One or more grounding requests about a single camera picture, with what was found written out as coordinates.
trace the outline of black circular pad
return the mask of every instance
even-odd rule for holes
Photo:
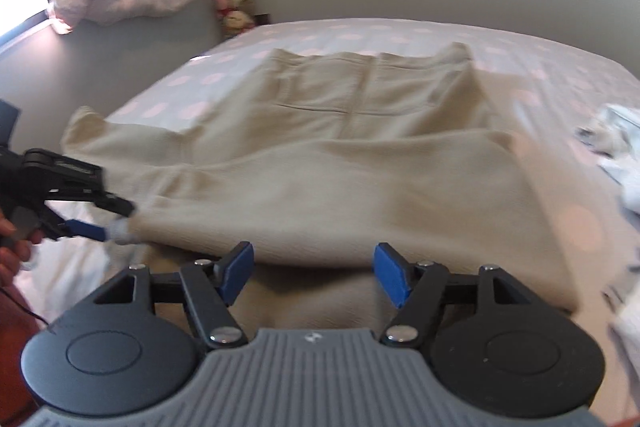
[[[487,361],[515,375],[536,375],[556,365],[560,348],[539,333],[510,331],[500,333],[486,343]]]
[[[124,371],[135,364],[141,354],[140,343],[122,331],[87,333],[66,348],[69,363],[89,375],[112,375]]]
[[[589,404],[604,375],[598,344],[559,312],[496,306],[436,336],[430,363],[452,393],[514,418],[547,418]]]
[[[22,374],[45,404],[82,416],[146,409],[176,393],[198,363],[192,337],[131,305],[63,315],[22,352]]]

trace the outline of black cable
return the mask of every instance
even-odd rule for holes
[[[20,308],[27,315],[31,315],[31,317],[33,317],[34,319],[37,319],[41,321],[44,325],[49,326],[49,323],[45,319],[43,319],[37,313],[33,313],[30,309],[20,304],[20,302],[15,300],[14,297],[7,290],[5,290],[4,288],[0,288],[0,293],[2,293],[5,297],[7,297],[12,303],[18,306],[18,308]]]

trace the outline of white bedsheet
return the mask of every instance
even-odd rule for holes
[[[473,51],[476,67],[526,77],[511,89],[485,85],[489,97],[508,96],[504,115],[513,129],[514,153],[529,173],[562,244],[582,252],[568,259],[582,307],[575,320],[600,343],[607,357],[606,381],[593,410],[607,422],[636,413],[626,363],[610,337],[610,314],[600,295],[605,283],[634,259],[640,219],[623,214],[617,185],[596,166],[596,157],[572,137],[603,103],[638,107],[640,82],[619,64],[576,48],[531,36],[471,26],[405,20],[331,20],[262,26],[195,57],[111,115],[120,123],[171,130],[188,128],[264,58],[272,48],[302,55],[351,51],[433,55],[451,41]],[[551,178],[574,184],[575,200],[559,201]],[[83,212],[63,203],[66,214]],[[93,288],[104,270],[100,244],[67,239],[41,247],[32,273],[18,285],[34,309],[54,318]]]

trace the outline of beige fabric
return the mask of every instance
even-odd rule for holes
[[[257,274],[234,306],[249,331],[379,329],[380,241],[456,272],[500,264],[573,310],[564,258],[498,126],[462,44],[433,58],[276,50],[186,133],[83,108],[63,145],[138,204],[130,227],[144,241],[214,255],[251,241]],[[177,259],[160,249],[149,262]]]

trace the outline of finger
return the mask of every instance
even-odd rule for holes
[[[0,219],[0,235],[12,235],[15,233],[14,224],[8,219]]]
[[[6,266],[0,264],[0,286],[5,287],[11,285],[14,281],[14,275]]]
[[[12,275],[16,275],[20,271],[20,259],[8,248],[0,248],[0,263],[2,263]]]
[[[43,239],[44,232],[41,229],[35,230],[29,237],[29,241],[31,241],[33,245],[39,245],[40,243],[42,243]]]
[[[16,241],[14,252],[20,261],[26,263],[31,258],[31,245],[28,241]]]

